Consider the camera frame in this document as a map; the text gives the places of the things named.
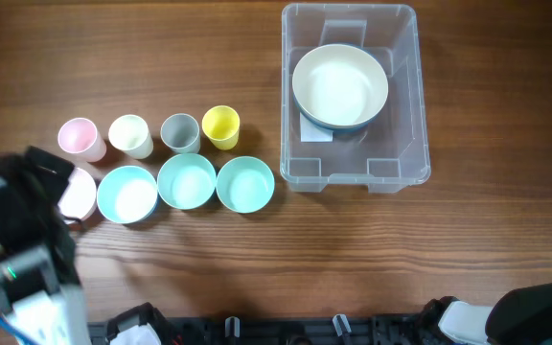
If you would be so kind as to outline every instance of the gray cup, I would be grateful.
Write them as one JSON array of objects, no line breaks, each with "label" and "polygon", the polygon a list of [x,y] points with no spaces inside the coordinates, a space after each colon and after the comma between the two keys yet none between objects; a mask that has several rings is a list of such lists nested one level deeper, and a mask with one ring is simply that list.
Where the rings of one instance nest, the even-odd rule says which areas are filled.
[{"label": "gray cup", "polygon": [[172,115],[161,126],[161,140],[176,153],[198,153],[199,124],[189,114]]}]

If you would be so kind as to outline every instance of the blue and white bowl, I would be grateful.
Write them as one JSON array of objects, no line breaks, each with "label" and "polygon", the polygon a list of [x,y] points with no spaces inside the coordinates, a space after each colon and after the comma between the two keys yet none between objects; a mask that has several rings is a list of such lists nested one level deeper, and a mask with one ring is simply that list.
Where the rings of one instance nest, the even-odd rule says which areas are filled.
[{"label": "blue and white bowl", "polygon": [[380,63],[362,49],[328,44],[308,52],[293,71],[293,95],[315,124],[339,131],[366,126],[387,101]]}]

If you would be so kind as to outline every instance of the green light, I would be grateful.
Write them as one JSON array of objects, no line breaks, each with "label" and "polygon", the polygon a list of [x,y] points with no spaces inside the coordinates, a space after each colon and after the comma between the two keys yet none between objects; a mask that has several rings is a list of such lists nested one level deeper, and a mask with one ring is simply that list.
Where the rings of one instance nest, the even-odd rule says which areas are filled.
[{"label": "green light", "polygon": [[12,270],[12,268],[10,266],[8,266],[8,272],[11,274],[11,276],[16,279],[16,273],[14,273],[14,271]]}]

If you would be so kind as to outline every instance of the cup rim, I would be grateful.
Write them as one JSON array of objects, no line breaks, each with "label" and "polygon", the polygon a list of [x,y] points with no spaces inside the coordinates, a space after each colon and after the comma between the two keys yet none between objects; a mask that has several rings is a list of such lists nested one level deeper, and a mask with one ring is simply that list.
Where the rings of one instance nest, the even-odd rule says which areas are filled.
[{"label": "cup rim", "polygon": [[[197,129],[197,134],[195,135],[195,139],[193,139],[193,141],[191,142],[191,144],[187,145],[187,146],[183,146],[183,147],[175,147],[175,146],[172,146],[170,144],[168,144],[165,139],[163,139],[163,127],[165,126],[165,123],[167,123],[171,118],[173,118],[174,116],[182,116],[182,117],[189,117],[191,119],[193,119],[193,122],[195,123],[195,128]],[[192,146],[197,140],[199,140],[199,134],[201,133],[201,128],[199,128],[199,123],[197,122],[196,118],[194,118],[193,116],[187,114],[187,113],[177,113],[177,114],[173,114],[171,116],[169,116],[167,119],[165,119],[165,121],[163,122],[163,124],[161,125],[161,131],[160,131],[160,134],[161,134],[161,141],[163,142],[163,144],[165,144],[168,148],[170,149],[173,149],[173,150],[184,150],[190,146]]]},{"label": "cup rim", "polygon": [[[104,181],[111,175],[113,174],[114,172],[116,171],[119,171],[119,170],[123,170],[123,169],[129,169],[129,168],[132,168],[134,170],[140,170],[142,171],[142,173],[147,173],[148,176],[152,177],[152,179],[150,179],[151,181],[151,184],[154,186],[154,189],[157,190],[157,194],[154,198],[154,204],[152,205],[152,209],[150,211],[148,211],[145,215],[143,215],[142,217],[138,218],[138,219],[135,219],[135,220],[130,220],[130,221],[117,221],[115,219],[112,219],[110,218],[109,216],[107,216],[104,211],[102,211],[102,206],[101,206],[101,203],[100,203],[100,190],[102,189],[103,185],[104,185]],[[157,181],[156,179],[154,178],[154,176],[152,175],[152,173],[150,173],[148,170],[142,168],[142,167],[138,167],[138,166],[132,166],[132,165],[126,165],[126,166],[122,166],[122,167],[119,167],[119,168],[116,168],[114,169],[113,171],[107,173],[103,178],[102,178],[102,181],[100,182],[100,185],[97,187],[97,195],[95,197],[95,202],[97,203],[97,208],[100,210],[100,213],[108,220],[110,220],[111,222],[114,222],[114,223],[117,223],[117,224],[131,224],[131,223],[134,223],[136,221],[140,221],[142,219],[145,219],[146,217],[148,217],[153,211],[154,211],[154,208],[156,207],[156,204],[157,202],[159,201],[159,193],[158,193],[158,186],[157,186]]]},{"label": "cup rim", "polygon": [[[94,137],[93,137],[93,141],[91,142],[91,145],[89,145],[86,149],[81,149],[79,151],[72,151],[72,150],[64,148],[63,145],[61,144],[61,133],[63,132],[63,129],[66,126],[69,126],[69,124],[71,124],[72,122],[77,122],[77,121],[87,121],[89,124],[91,124],[91,126],[93,127],[93,131],[94,131]],[[79,117],[79,118],[73,118],[73,119],[68,120],[65,124],[63,124],[63,126],[61,126],[61,128],[58,129],[57,142],[58,142],[58,146],[62,150],[64,150],[65,152],[71,153],[71,154],[80,154],[80,153],[84,153],[84,152],[88,151],[89,149],[91,149],[95,145],[95,143],[97,143],[97,138],[99,136],[100,136],[100,132],[97,130],[97,126],[95,126],[94,122],[92,122],[91,120],[89,120],[87,118]]]},{"label": "cup rim", "polygon": [[109,140],[110,144],[112,144],[112,146],[117,149],[117,150],[121,150],[123,152],[127,152],[127,151],[131,151],[131,150],[135,150],[139,147],[141,147],[142,145],[144,145],[144,143],[146,142],[147,138],[144,138],[144,140],[142,140],[141,142],[139,142],[136,146],[133,146],[131,148],[120,148],[119,146],[115,145],[113,142],[112,142],[112,139],[111,139],[111,136],[112,136],[112,127],[114,126],[114,124],[116,124],[116,122],[118,121],[122,121],[122,119],[124,118],[138,118],[142,121],[142,129],[146,131],[147,133],[147,138],[150,137],[150,128],[149,128],[149,124],[146,122],[146,120],[144,120],[141,116],[138,116],[138,115],[134,115],[134,114],[127,114],[127,115],[123,115],[123,116],[119,116],[118,118],[116,118],[116,120],[114,120],[112,122],[112,125],[110,125],[110,129],[108,130],[107,132],[107,139]]},{"label": "cup rim", "polygon": [[[206,129],[204,128],[203,124],[204,124],[204,121],[206,119],[206,115],[208,115],[209,112],[211,112],[212,110],[214,109],[217,109],[217,108],[227,108],[227,109],[230,109],[234,112],[234,114],[236,114],[236,118],[238,118],[238,128],[236,128],[236,132],[234,134],[232,134],[231,136],[227,137],[227,138],[224,138],[224,139],[218,139],[218,138],[214,138],[212,137],[211,135],[209,135],[208,133],[206,133]],[[213,106],[211,107],[210,109],[208,109],[208,111],[206,111],[205,114],[203,114],[203,117],[201,118],[201,130],[204,132],[204,134],[206,134],[206,136],[208,137],[208,139],[212,140],[212,141],[217,141],[217,142],[222,142],[222,141],[226,141],[226,140],[229,140],[231,138],[233,138],[236,133],[238,133],[240,131],[240,114],[238,114],[238,111],[236,111],[236,109],[232,108],[231,106],[229,105],[217,105],[217,106]]]}]

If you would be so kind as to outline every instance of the pink cup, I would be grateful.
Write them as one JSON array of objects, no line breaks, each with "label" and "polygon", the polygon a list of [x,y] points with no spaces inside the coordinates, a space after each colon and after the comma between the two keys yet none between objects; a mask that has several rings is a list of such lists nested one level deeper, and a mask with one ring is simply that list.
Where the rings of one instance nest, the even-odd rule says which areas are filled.
[{"label": "pink cup", "polygon": [[105,156],[105,141],[91,120],[72,119],[58,132],[58,145],[67,153],[87,162],[97,162]]}]

